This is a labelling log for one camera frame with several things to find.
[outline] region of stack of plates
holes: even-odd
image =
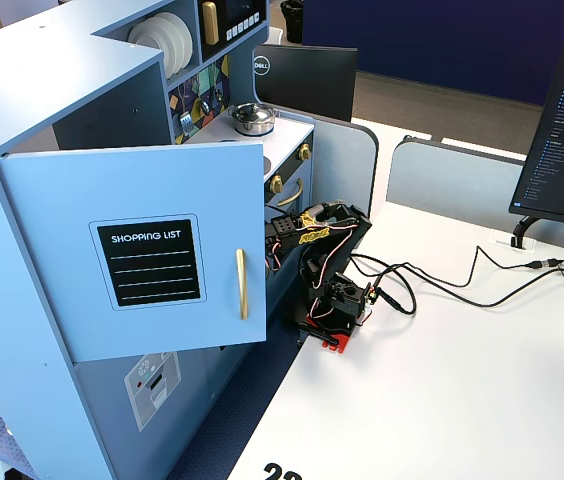
[[[136,25],[129,34],[129,42],[162,50],[167,78],[186,67],[193,55],[191,32],[173,13],[158,13]]]

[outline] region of silver pot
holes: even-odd
[[[245,103],[229,108],[235,121],[235,130],[248,137],[261,137],[273,130],[275,110],[260,103]]]

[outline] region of blue wall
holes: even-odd
[[[357,47],[358,69],[541,105],[564,0],[307,0],[306,45]]]

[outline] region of trash can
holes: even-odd
[[[286,38],[291,43],[302,43],[304,0],[285,0],[280,4],[286,20]]]

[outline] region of red base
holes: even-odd
[[[309,315],[306,316],[306,321],[312,327],[320,328],[315,324],[315,322],[311,319],[311,317],[309,317]],[[342,333],[337,333],[335,335],[331,335],[331,337],[335,338],[338,341],[338,344],[337,345],[331,345],[331,344],[329,344],[329,342],[325,341],[325,342],[322,342],[322,347],[328,348],[332,352],[337,351],[338,353],[343,354],[344,349],[346,348],[347,344],[349,343],[349,340],[351,339],[351,337],[349,337],[348,335],[344,335]]]

